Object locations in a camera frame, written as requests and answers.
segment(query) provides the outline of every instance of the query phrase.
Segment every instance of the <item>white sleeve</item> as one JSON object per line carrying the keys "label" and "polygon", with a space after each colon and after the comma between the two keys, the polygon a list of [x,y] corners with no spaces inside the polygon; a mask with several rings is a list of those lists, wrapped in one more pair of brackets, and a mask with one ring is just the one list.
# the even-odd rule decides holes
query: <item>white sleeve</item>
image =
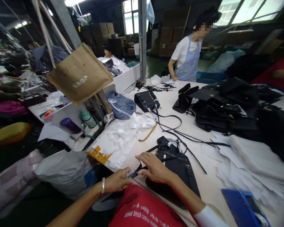
{"label": "white sleeve", "polygon": [[194,215],[194,219],[200,227],[228,227],[228,225],[207,205],[200,213]]}
{"label": "white sleeve", "polygon": [[180,45],[180,43],[178,43],[173,55],[171,56],[171,59],[172,60],[178,60],[178,58],[181,55],[181,52],[182,52],[182,45]]}

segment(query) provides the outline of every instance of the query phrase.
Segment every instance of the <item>wrist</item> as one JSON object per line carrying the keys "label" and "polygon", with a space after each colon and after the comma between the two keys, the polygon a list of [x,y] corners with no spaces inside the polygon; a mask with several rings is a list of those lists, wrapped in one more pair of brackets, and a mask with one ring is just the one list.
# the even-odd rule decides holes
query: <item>wrist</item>
{"label": "wrist", "polygon": [[102,181],[95,184],[89,191],[94,191],[100,197],[102,193]]}
{"label": "wrist", "polygon": [[168,177],[166,178],[165,184],[167,184],[169,187],[173,187],[174,184],[177,182],[179,176],[171,171],[167,176]]}

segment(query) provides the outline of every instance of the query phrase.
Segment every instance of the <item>blue apron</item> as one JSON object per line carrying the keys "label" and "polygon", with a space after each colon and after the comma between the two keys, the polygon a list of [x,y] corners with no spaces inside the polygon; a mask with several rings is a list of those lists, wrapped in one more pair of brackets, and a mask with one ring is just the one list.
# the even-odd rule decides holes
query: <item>blue apron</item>
{"label": "blue apron", "polygon": [[197,49],[194,52],[190,52],[190,44],[192,42],[192,36],[189,40],[188,50],[186,54],[185,62],[180,68],[175,69],[175,76],[179,80],[196,82],[197,72],[198,72],[198,62],[200,58],[200,46],[197,43]]}

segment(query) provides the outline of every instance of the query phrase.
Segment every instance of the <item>yellow cushion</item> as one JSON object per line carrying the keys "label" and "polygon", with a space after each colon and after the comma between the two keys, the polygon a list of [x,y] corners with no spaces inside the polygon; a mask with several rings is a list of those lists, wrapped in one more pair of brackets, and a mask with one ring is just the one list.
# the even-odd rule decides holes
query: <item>yellow cushion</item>
{"label": "yellow cushion", "polygon": [[30,132],[31,126],[18,122],[0,129],[0,145],[9,145],[23,140]]}

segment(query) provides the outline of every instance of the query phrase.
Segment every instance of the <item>silver bracelet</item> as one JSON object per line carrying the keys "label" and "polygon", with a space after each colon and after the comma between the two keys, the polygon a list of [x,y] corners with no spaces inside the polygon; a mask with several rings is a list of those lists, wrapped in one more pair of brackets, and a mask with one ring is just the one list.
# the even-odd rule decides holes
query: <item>silver bracelet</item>
{"label": "silver bracelet", "polygon": [[103,196],[103,193],[104,193],[104,185],[105,185],[105,178],[102,178],[102,192],[101,192],[101,196]]}

